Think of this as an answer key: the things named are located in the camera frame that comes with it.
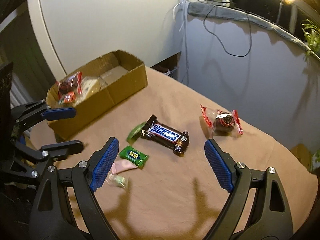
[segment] metal bolt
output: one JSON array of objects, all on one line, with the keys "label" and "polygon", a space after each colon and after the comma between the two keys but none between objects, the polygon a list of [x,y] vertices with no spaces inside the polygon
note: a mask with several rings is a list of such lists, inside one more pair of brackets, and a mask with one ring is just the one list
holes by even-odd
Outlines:
[{"label": "metal bolt", "polygon": [[87,162],[86,161],[82,161],[82,162],[79,162],[79,167],[80,168],[84,168],[84,167],[86,167],[87,166]]},{"label": "metal bolt", "polygon": [[31,171],[31,176],[34,178],[38,177],[38,171]]},{"label": "metal bolt", "polygon": [[269,168],[268,168],[268,171],[269,171],[270,173],[276,173],[276,169],[273,168],[273,167],[269,167]]},{"label": "metal bolt", "polygon": [[49,152],[45,150],[41,154],[42,154],[42,156],[47,156],[49,154]]},{"label": "metal bolt", "polygon": [[54,169],[55,169],[55,167],[54,167],[53,165],[51,165],[51,166],[48,167],[48,171],[49,171],[49,172],[54,171]]},{"label": "metal bolt", "polygon": [[237,163],[237,167],[240,169],[244,169],[245,168],[245,164],[244,163]]}]

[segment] black cable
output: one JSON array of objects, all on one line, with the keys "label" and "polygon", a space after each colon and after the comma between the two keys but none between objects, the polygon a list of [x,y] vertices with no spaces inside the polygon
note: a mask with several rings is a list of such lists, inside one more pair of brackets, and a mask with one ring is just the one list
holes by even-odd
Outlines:
[{"label": "black cable", "polygon": [[218,6],[218,5],[214,5],[214,6],[212,7],[212,9],[209,11],[209,13],[205,16],[205,18],[204,18],[204,20],[203,20],[203,27],[205,28],[205,30],[206,30],[207,32],[211,33],[212,35],[214,35],[214,36],[218,39],[218,41],[220,42],[223,50],[224,50],[227,54],[229,54],[229,55],[231,55],[231,56],[234,56],[234,57],[246,57],[246,56],[250,53],[251,48],[252,48],[251,22],[250,22],[250,20],[249,20],[248,14],[246,13],[246,16],[247,16],[247,19],[248,19],[248,23],[249,23],[249,33],[250,33],[250,47],[249,47],[249,50],[248,50],[248,52],[247,52],[245,55],[234,55],[234,54],[231,54],[231,53],[227,52],[227,50],[226,50],[226,48],[224,47],[221,39],[220,39],[215,33],[209,31],[208,28],[207,28],[207,26],[205,25],[205,20],[208,18],[209,14],[212,12],[212,10],[213,10],[215,7],[217,7],[217,6]]}]

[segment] pink candy wrapper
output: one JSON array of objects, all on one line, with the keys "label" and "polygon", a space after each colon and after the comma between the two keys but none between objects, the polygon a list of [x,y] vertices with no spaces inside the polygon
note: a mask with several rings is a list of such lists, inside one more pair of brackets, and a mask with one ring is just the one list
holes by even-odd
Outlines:
[{"label": "pink candy wrapper", "polygon": [[128,171],[132,169],[136,169],[138,166],[134,165],[129,160],[119,160],[115,161],[111,167],[112,174],[118,174],[123,171]]}]

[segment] plastic bag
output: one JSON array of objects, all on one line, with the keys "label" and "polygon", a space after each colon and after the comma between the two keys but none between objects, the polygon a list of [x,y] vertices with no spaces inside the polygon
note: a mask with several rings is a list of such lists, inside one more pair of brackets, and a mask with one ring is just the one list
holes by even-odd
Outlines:
[{"label": "plastic bag", "polygon": [[243,134],[237,110],[228,113],[219,109],[212,110],[201,105],[201,112],[212,133],[234,136]]},{"label": "plastic bag", "polygon": [[99,77],[84,77],[81,81],[82,93],[76,97],[72,106],[75,107],[79,105],[93,94],[98,93],[104,86],[105,82]]}]

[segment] red candy wrapper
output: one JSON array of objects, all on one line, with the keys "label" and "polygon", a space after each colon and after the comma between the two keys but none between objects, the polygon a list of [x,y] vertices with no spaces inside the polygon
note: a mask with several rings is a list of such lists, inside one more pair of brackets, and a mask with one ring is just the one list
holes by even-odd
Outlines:
[{"label": "red candy wrapper", "polygon": [[59,99],[62,99],[70,92],[76,92],[78,95],[80,95],[82,93],[81,79],[82,72],[77,72],[62,82],[57,82]]},{"label": "red candy wrapper", "polygon": [[63,103],[70,104],[76,99],[76,95],[73,91],[64,95]]},{"label": "red candy wrapper", "polygon": [[236,135],[243,134],[237,110],[228,113],[218,109],[212,110],[201,105],[201,112],[212,132],[230,134],[236,131]]}]

